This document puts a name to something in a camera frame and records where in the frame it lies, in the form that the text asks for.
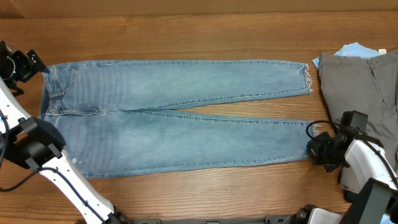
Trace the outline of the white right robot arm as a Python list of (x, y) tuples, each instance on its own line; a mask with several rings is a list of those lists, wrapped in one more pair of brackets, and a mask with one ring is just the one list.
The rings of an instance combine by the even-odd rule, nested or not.
[(388, 164), (378, 139), (355, 129), (339, 129), (331, 138), (327, 132), (312, 137), (307, 149), (316, 165), (326, 171), (340, 166), (350, 176), (345, 190), (353, 192), (344, 215), (314, 205), (300, 208), (285, 223), (397, 223), (397, 175)]

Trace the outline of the grey trousers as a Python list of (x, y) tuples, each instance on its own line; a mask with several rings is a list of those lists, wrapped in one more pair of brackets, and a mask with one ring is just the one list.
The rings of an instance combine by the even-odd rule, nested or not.
[(366, 132), (380, 140), (397, 172), (397, 51), (374, 58), (323, 53), (318, 72), (331, 120), (353, 110), (368, 115)]

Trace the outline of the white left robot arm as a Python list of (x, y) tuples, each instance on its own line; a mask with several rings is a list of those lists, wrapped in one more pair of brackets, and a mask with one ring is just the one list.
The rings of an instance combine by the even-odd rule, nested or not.
[(131, 223), (77, 170), (58, 129), (31, 116), (16, 100), (24, 92), (17, 82), (25, 83), (39, 72), (48, 69), (34, 50), (12, 51), (1, 41), (1, 160), (32, 170), (18, 184), (1, 191), (13, 191), (40, 174), (69, 199), (85, 223)]

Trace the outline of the light blue garment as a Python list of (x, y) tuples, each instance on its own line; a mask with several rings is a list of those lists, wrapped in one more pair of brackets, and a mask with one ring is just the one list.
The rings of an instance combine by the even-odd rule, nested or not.
[(355, 42), (342, 46), (334, 55), (323, 54), (312, 62), (318, 70), (335, 67), (368, 67), (369, 60), (385, 54), (387, 54), (386, 49), (374, 50)]

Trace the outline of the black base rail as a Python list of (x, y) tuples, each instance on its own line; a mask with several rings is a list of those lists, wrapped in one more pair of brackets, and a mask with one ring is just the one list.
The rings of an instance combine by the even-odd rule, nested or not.
[(133, 224), (280, 224), (289, 215), (267, 215), (264, 218), (227, 218), (227, 219), (191, 219), (191, 220), (161, 220), (158, 218), (135, 219)]

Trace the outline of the light blue denim jeans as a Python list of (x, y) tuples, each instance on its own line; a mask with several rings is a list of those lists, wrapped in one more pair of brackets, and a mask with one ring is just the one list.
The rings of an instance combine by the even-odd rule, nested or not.
[(311, 91), (283, 60), (92, 60), (51, 65), (40, 118), (87, 178), (261, 166), (307, 157), (307, 122), (192, 113)]

